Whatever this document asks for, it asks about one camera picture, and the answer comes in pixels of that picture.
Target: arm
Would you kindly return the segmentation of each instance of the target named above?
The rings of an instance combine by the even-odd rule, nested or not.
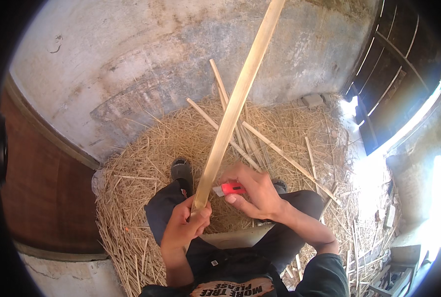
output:
[[[166,265],[166,283],[181,288],[194,282],[194,276],[183,247],[203,233],[210,223],[210,203],[190,217],[193,196],[176,205],[161,240],[161,256]]]
[[[281,215],[274,215],[271,220],[288,226],[307,244],[314,247],[317,255],[324,253],[339,253],[339,246],[336,236],[331,230],[301,211],[297,210],[288,201],[283,200],[285,204]]]
[[[242,196],[230,194],[226,201],[255,219],[270,219],[282,223],[295,231],[318,254],[339,253],[336,237],[328,227],[302,213],[280,198],[267,173],[257,173],[242,163],[227,169],[220,182],[238,180],[247,190],[252,203]]]

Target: hand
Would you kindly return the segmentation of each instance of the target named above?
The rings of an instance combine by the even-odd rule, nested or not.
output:
[[[201,235],[204,232],[204,228],[210,224],[209,216],[212,213],[212,209],[209,202],[207,202],[205,208],[196,212],[187,222],[193,200],[194,196],[191,196],[176,205],[172,210],[171,218],[161,240],[162,253],[182,249],[191,240]]]
[[[251,218],[278,222],[288,202],[280,198],[268,173],[257,173],[238,162],[224,172],[219,182],[224,183],[229,180],[240,182],[245,187],[252,203],[237,194],[227,195],[225,200],[228,203]]]

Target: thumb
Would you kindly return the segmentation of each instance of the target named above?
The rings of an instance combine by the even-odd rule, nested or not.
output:
[[[209,220],[211,213],[212,210],[207,207],[194,213],[189,219],[189,229],[192,229],[195,232],[200,226]]]
[[[225,201],[233,205],[236,209],[243,211],[247,216],[254,218],[258,213],[258,208],[245,200],[238,194],[229,194],[225,196]]]

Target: black t-shirt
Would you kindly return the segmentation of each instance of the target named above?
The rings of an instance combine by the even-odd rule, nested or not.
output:
[[[206,271],[196,279],[192,290],[148,285],[140,297],[342,297],[349,287],[342,261],[336,254],[320,254],[311,259],[304,269],[303,280],[295,291],[289,292],[275,267],[266,259],[254,256],[229,259],[226,263]]]

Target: red utility knife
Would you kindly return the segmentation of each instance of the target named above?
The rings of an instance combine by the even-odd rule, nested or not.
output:
[[[222,197],[229,194],[244,194],[247,193],[240,182],[226,182],[218,187],[212,188],[217,196]]]

